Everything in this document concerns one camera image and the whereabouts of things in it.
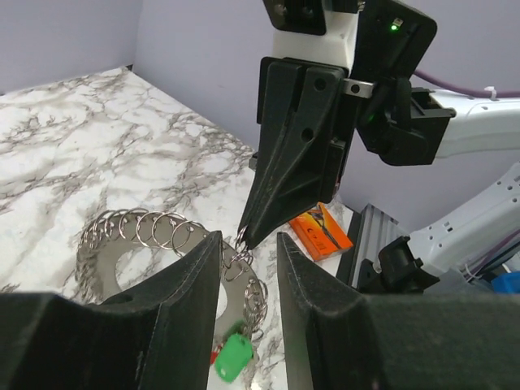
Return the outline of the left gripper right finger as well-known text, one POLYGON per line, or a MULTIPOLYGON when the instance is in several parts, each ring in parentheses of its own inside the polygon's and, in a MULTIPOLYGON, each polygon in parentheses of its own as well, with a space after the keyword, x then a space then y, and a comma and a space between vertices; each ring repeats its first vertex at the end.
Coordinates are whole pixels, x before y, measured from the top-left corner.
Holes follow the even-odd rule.
POLYGON ((367 295, 277 236, 291 389, 516 389, 519 298, 367 295))

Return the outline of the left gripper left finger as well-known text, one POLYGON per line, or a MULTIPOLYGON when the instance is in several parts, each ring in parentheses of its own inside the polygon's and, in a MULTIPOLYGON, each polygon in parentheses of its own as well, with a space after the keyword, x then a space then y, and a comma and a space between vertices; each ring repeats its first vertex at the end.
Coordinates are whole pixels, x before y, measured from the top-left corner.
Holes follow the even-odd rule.
POLYGON ((1 296, 4 389, 203 389, 223 237, 100 305, 45 292, 1 296))

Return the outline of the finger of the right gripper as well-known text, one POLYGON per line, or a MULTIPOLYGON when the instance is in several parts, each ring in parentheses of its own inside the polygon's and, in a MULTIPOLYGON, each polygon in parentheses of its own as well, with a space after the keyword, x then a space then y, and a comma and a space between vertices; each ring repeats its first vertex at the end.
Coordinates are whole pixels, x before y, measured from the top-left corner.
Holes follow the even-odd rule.
POLYGON ((258 161, 243 214, 249 232, 272 231, 281 218, 271 210, 294 171, 293 153, 288 150, 288 128, 297 111, 306 66, 286 59, 262 60, 262 104, 258 161))
MULTIPOLYGON (((288 128, 288 150, 293 153, 294 171, 271 209, 281 218, 278 227, 324 199, 327 156, 337 154, 331 141, 345 72, 340 67, 303 65, 301 97, 288 128)), ((243 215, 239 224, 240 240, 249 249, 257 247, 274 230, 249 232, 243 225, 243 215)))

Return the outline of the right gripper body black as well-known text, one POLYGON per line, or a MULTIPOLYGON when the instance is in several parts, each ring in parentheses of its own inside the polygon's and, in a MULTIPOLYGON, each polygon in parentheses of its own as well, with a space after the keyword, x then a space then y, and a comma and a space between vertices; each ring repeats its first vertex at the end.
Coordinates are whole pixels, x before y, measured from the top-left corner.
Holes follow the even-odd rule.
POLYGON ((437 33, 428 15, 400 1, 367 1, 359 13, 353 70, 373 85, 356 128, 366 149, 390 166, 430 165, 452 111, 410 83, 437 33))

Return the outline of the red key tag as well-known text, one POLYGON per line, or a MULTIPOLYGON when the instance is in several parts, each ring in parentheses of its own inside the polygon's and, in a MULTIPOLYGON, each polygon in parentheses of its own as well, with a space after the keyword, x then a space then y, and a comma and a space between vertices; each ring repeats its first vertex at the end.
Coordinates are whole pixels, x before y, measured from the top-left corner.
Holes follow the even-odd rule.
POLYGON ((215 363, 215 360, 216 358, 218 357, 218 355, 220 354, 221 350, 223 348, 223 345, 222 344, 218 344, 216 345, 212 351, 211 351, 211 355, 210 355, 210 364, 213 365, 215 363))

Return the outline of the green key tag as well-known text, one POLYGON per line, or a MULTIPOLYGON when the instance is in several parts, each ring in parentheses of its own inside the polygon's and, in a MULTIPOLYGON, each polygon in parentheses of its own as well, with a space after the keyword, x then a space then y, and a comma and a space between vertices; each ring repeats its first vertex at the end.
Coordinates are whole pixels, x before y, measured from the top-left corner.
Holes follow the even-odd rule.
POLYGON ((248 337, 236 333, 230 335, 214 362, 218 377, 232 383, 247 367, 254 356, 254 348, 248 337))

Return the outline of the metal disc with keyrings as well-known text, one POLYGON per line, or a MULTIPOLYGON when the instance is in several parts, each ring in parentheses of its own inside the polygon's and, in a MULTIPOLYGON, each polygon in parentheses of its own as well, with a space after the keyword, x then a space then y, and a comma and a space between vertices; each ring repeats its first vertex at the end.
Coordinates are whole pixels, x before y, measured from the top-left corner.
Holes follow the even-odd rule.
MULTIPOLYGON (((147 249, 152 256, 130 279, 140 283, 180 260, 209 235, 200 223, 176 212, 143 208, 106 210, 91 220, 81 233, 76 251, 77 298, 82 303, 100 303, 123 291, 118 278, 121 258, 147 249)), ((220 247, 220 282, 226 306, 217 313, 214 342, 223 343, 240 333, 257 341, 263 336, 268 290, 252 268, 254 256, 238 240, 220 247)))

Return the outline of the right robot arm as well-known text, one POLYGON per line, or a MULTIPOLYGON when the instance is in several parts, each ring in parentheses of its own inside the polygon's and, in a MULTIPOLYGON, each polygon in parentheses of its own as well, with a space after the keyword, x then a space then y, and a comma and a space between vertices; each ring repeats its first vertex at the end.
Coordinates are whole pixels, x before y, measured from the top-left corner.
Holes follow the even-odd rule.
POLYGON ((256 173, 240 242, 259 245, 340 185, 350 146, 391 167, 441 165, 445 184, 408 174, 392 194, 423 206, 465 184, 484 190, 427 227, 379 251, 370 289, 422 291, 457 268, 467 280, 490 271, 519 242, 519 167, 498 180, 496 155, 519 151, 519 100, 415 88, 411 76, 436 22, 399 1, 267 1, 273 54, 261 62, 256 173))

